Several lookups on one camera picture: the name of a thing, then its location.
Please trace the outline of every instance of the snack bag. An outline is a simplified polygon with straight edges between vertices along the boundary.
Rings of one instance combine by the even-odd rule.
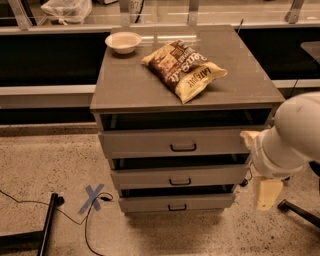
[[[183,104],[227,71],[197,53],[183,41],[166,44],[142,59]]]

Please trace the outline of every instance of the speckled floor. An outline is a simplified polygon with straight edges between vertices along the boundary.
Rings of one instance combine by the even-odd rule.
[[[49,202],[52,192],[65,199],[60,207],[81,222],[86,187],[109,192],[115,200],[99,201],[91,211],[88,240],[102,255],[290,255],[318,256],[320,230],[296,214],[255,210],[253,179],[236,189],[231,208],[219,211],[123,215],[92,127],[0,127],[0,189],[17,200]],[[318,178],[298,173],[282,190],[286,198],[320,215]],[[18,204],[0,195],[0,235],[42,229],[46,206]],[[56,212],[48,255],[94,255],[85,242],[85,226]],[[36,255],[36,251],[2,250],[2,255]]]

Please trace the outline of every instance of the small white bowl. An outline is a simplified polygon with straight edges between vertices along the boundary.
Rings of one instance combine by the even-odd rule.
[[[141,36],[132,32],[118,32],[106,38],[106,44],[116,53],[129,54],[141,43]]]

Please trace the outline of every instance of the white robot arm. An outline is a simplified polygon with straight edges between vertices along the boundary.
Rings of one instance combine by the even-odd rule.
[[[251,160],[262,176],[271,179],[286,179],[305,164],[320,162],[320,92],[285,101],[274,126],[253,140]]]

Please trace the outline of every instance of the plastic bag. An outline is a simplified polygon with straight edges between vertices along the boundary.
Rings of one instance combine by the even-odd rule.
[[[53,16],[60,24],[84,23],[92,10],[91,0],[49,0],[41,10]]]
[[[153,73],[182,101],[194,98],[227,70],[218,67],[181,40],[162,46],[142,59]]]

